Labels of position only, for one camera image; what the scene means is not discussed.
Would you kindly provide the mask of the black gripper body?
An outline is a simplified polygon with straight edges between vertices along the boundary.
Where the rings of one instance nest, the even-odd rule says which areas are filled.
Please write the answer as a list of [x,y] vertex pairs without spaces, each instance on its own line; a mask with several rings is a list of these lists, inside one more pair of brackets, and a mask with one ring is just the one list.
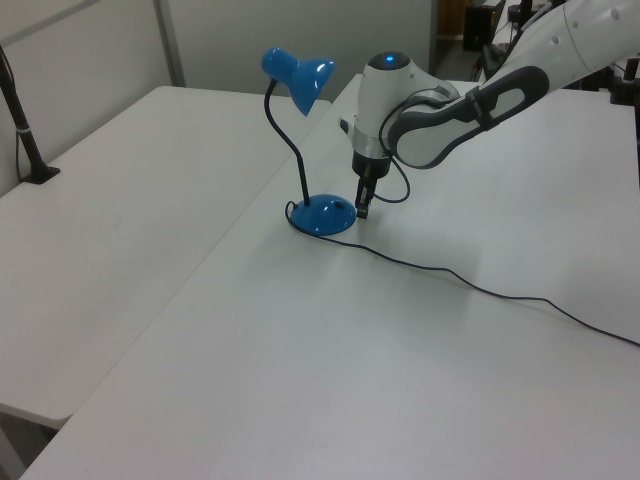
[[365,155],[353,152],[352,170],[361,178],[378,180],[385,177],[391,166],[389,157],[369,158]]

